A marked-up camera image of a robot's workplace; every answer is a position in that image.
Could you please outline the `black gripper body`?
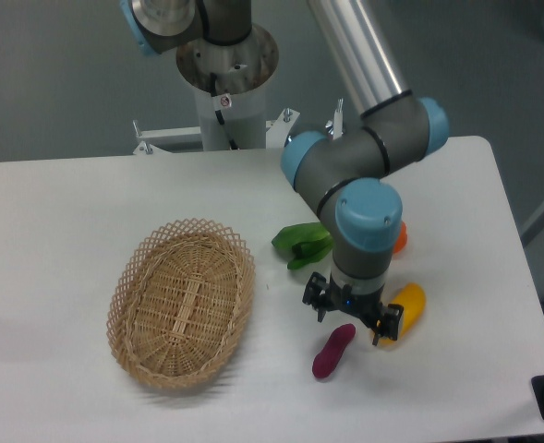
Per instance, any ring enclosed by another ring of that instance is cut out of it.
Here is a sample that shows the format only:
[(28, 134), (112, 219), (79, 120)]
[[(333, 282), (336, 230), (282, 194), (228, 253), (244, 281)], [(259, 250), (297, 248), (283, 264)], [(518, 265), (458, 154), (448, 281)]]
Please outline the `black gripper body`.
[(381, 314), (381, 294), (383, 286), (372, 292), (356, 293), (349, 283), (340, 287), (333, 277), (326, 280), (318, 272), (313, 272), (303, 293), (303, 303), (316, 312), (319, 307), (326, 313), (341, 311), (358, 318), (367, 328), (374, 329)]

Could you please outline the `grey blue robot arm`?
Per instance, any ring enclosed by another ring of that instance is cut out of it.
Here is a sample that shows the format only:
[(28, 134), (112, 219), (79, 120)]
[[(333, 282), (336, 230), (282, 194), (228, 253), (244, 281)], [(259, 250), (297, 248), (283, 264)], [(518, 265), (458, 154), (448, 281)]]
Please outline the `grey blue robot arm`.
[[(147, 54), (175, 51), (194, 90), (203, 148), (258, 149), (267, 128), (263, 90), (279, 60), (248, 1), (124, 1), (123, 15)], [(308, 131), (284, 144), (290, 185), (333, 239), (329, 278), (313, 274), (303, 295), (319, 315), (356, 317), (376, 340), (396, 340), (404, 309), (381, 301), (402, 228), (402, 201), (383, 178), (440, 149), (446, 113), (413, 95), (366, 1), (312, 1), (316, 19), (360, 115), (361, 126), (327, 138)]]

